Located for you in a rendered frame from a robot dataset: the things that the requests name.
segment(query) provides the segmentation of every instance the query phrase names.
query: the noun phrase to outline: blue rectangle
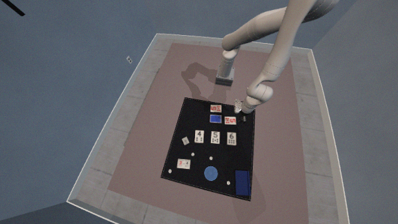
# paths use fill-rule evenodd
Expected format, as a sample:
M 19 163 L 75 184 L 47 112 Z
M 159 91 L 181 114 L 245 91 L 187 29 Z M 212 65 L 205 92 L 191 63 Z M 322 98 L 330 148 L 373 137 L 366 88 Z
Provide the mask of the blue rectangle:
M 210 115 L 211 123 L 222 123 L 221 115 Z
M 235 186 L 237 196 L 250 196 L 250 175 L 247 170 L 235 171 Z

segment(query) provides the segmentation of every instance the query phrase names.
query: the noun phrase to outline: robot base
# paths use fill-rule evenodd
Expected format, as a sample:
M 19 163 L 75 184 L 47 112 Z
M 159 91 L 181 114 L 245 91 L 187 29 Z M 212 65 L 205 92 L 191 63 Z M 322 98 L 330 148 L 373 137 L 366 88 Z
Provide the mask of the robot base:
M 230 72 L 229 76 L 227 76 L 227 77 L 221 77 L 221 76 L 218 75 L 218 72 L 217 72 L 216 85 L 231 86 L 232 82 L 233 82 L 233 74 L 234 73 L 235 73 L 235 68 L 231 69 L 231 72 Z

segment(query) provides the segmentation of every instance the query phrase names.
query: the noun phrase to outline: black playing mat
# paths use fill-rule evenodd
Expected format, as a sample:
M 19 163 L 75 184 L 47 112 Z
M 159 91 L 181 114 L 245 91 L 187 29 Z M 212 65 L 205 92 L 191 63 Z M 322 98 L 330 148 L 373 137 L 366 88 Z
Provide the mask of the black playing mat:
M 161 177 L 250 201 L 254 124 L 255 111 L 184 98 Z

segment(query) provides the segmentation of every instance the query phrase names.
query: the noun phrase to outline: blue-gray background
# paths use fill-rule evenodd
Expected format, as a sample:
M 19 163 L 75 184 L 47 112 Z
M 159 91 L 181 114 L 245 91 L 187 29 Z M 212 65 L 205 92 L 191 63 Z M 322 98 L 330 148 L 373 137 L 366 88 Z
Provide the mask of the blue-gray background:
M 156 33 L 222 38 L 288 3 L 11 2 L 26 15 L 0 2 L 0 220 L 27 223 L 107 223 L 64 202 Z M 394 0 L 341 0 L 294 44 L 314 51 L 352 223 L 398 223 L 397 18 Z

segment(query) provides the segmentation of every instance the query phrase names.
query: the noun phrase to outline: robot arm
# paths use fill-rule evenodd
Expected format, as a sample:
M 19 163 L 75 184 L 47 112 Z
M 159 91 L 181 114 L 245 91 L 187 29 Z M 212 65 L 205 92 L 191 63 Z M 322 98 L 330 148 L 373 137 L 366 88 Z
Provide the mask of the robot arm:
M 325 15 L 337 2 L 338 0 L 290 0 L 287 7 L 261 13 L 224 37 L 223 49 L 235 50 L 236 56 L 236 49 L 239 49 L 241 44 L 279 31 L 263 70 L 247 89 L 247 97 L 242 103 L 242 112 L 251 113 L 258 105 L 272 97 L 272 88 L 261 82 L 273 82 L 280 76 L 289 61 L 291 47 L 300 24 Z

